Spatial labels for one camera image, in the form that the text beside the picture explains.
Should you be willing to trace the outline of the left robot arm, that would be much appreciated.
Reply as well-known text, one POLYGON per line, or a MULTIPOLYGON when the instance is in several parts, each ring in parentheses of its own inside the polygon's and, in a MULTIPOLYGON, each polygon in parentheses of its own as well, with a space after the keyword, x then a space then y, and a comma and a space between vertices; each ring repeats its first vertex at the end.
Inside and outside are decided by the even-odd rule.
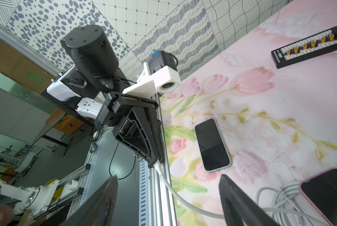
POLYGON ((157 101, 125 94, 129 81, 119 68, 101 26, 76 27, 61 39, 74 65, 60 74, 41 95, 65 113, 94 119, 94 127, 113 128, 115 139, 147 161, 164 163, 157 101))

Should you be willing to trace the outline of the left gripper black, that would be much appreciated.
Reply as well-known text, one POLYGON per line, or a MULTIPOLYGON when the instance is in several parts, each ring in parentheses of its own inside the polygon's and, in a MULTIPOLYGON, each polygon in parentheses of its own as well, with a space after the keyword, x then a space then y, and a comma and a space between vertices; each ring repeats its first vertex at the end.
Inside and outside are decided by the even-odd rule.
POLYGON ((157 101, 119 92, 105 96, 95 127, 115 127, 115 139, 142 157, 149 167, 164 162, 164 146, 157 101))

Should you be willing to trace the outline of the phone with green case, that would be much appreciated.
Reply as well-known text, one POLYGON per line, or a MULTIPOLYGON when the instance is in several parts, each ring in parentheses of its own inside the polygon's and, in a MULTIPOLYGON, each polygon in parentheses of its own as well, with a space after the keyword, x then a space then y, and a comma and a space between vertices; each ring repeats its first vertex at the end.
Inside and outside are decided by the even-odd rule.
POLYGON ((214 119, 197 124, 195 133, 206 172, 212 173, 231 167, 232 157, 214 119))

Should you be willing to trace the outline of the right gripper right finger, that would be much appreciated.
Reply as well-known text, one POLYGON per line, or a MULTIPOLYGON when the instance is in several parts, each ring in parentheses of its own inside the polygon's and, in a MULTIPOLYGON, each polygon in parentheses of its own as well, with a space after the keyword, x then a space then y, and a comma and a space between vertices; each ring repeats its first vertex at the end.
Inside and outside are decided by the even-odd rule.
POLYGON ((278 225, 227 175, 222 175, 220 178, 219 194, 228 226, 278 225))

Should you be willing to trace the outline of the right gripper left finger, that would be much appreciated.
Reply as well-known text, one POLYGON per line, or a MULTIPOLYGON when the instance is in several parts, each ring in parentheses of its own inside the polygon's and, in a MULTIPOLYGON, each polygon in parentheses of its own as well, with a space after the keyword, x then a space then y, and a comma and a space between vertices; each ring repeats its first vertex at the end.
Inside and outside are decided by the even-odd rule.
POLYGON ((110 177, 62 226, 110 226, 117 200, 118 179, 110 177))

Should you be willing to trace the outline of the phone with pink case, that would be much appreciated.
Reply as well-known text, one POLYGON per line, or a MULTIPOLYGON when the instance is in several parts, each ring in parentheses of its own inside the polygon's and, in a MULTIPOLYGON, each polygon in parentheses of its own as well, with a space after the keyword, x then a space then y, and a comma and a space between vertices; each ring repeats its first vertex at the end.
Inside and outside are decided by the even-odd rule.
POLYGON ((303 180, 299 190, 331 226, 337 226, 337 168, 303 180))

